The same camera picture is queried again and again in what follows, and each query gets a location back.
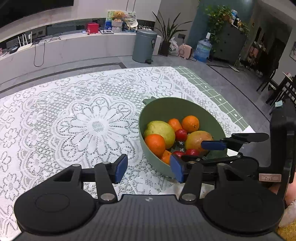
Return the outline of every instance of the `tv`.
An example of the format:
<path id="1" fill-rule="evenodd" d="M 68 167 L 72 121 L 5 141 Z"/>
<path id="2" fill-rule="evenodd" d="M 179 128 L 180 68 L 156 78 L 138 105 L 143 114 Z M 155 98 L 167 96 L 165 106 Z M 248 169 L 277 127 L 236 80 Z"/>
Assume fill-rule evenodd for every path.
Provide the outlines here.
<path id="1" fill-rule="evenodd" d="M 74 0 L 0 0 L 0 28 L 34 13 L 73 5 Z"/>

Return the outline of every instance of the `circular mount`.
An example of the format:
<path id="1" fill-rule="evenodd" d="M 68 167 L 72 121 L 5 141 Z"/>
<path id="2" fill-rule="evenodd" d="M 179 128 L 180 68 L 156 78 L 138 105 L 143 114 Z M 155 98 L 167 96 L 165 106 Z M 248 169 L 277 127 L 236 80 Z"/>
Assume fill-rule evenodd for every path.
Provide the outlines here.
<path id="1" fill-rule="evenodd" d="M 100 198 L 104 201 L 112 201 L 115 198 L 115 195 L 112 193 L 103 193 Z"/>
<path id="2" fill-rule="evenodd" d="M 253 181 L 233 181 L 208 193 L 203 210 L 217 226 L 250 235 L 275 229 L 284 213 L 284 203 Z"/>
<path id="3" fill-rule="evenodd" d="M 53 235 L 71 231 L 90 219 L 95 210 L 92 196 L 68 183 L 38 185 L 22 194 L 14 212 L 23 231 Z"/>
<path id="4" fill-rule="evenodd" d="M 196 196 L 192 193 L 186 193 L 182 195 L 182 199 L 188 202 L 194 201 L 196 199 Z"/>
<path id="5" fill-rule="evenodd" d="M 109 161 L 103 161 L 102 163 L 105 165 L 106 169 L 110 169 L 112 167 L 112 163 Z"/>

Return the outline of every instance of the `green bowl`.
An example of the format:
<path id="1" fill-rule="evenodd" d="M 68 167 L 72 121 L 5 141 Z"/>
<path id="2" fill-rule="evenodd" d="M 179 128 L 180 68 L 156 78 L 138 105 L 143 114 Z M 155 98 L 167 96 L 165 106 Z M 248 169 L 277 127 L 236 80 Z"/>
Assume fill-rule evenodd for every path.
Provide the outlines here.
<path id="1" fill-rule="evenodd" d="M 199 105 L 180 98 L 167 97 L 156 99 L 143 100 L 146 105 L 142 110 L 139 117 L 139 135 L 140 143 L 148 162 L 162 174 L 174 177 L 171 168 L 168 164 L 162 162 L 156 155 L 154 155 L 146 143 L 144 142 L 143 135 L 147 127 L 147 124 L 151 121 L 169 121 L 172 118 L 177 118 L 179 121 L 188 115 L 196 116 L 200 121 L 201 131 L 209 132 L 214 140 L 220 140 L 225 138 L 225 133 L 218 123 L 218 121 L 205 109 Z M 207 159 L 225 157 L 227 149 L 224 151 L 210 151 L 207 155 Z"/>

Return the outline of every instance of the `potted plant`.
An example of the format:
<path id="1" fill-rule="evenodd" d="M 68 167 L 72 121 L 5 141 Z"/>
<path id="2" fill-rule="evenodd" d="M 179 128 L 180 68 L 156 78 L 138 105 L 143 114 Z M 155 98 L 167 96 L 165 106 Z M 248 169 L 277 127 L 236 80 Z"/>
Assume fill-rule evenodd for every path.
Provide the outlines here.
<path id="1" fill-rule="evenodd" d="M 175 24 L 177 18 L 181 14 L 181 13 L 179 13 L 176 16 L 176 18 L 174 19 L 172 25 L 170 25 L 170 18 L 169 18 L 168 25 L 166 26 L 160 12 L 159 12 L 159 15 L 160 15 L 163 23 L 161 23 L 159 21 L 158 17 L 156 16 L 156 14 L 154 12 L 152 12 L 152 13 L 154 14 L 154 16 L 156 17 L 156 20 L 159 22 L 159 24 L 161 26 L 161 29 L 158 29 L 158 28 L 156 28 L 156 29 L 158 29 L 163 36 L 163 42 L 160 47 L 160 54 L 164 55 L 164 56 L 168 56 L 168 51 L 169 51 L 169 47 L 170 47 L 170 40 L 174 36 L 174 34 L 176 34 L 177 32 L 187 31 L 186 29 L 178 29 L 178 27 L 181 26 L 182 24 L 190 23 L 192 21 L 188 21 L 188 22 L 184 22 L 184 23 L 180 23 L 180 24 Z"/>
<path id="2" fill-rule="evenodd" d="M 220 33 L 226 23 L 231 24 L 232 13 L 230 7 L 227 6 L 208 6 L 208 8 L 205 9 L 205 12 L 209 16 L 208 29 L 211 33 L 210 42 L 213 46 L 210 53 L 211 60 L 216 52 L 217 44 L 220 41 Z M 248 25 L 241 22 L 241 28 L 241 31 L 247 36 L 249 32 Z"/>

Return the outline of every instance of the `plastic bag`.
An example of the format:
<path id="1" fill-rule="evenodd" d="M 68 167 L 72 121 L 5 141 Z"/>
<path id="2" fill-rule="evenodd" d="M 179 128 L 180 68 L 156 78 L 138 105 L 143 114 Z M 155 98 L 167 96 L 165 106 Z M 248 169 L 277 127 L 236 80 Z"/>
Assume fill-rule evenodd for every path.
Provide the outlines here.
<path id="1" fill-rule="evenodd" d="M 168 53 L 171 55 L 178 56 L 179 55 L 179 47 L 177 42 L 174 40 L 175 37 L 172 37 L 170 40 L 170 47 L 168 49 Z"/>

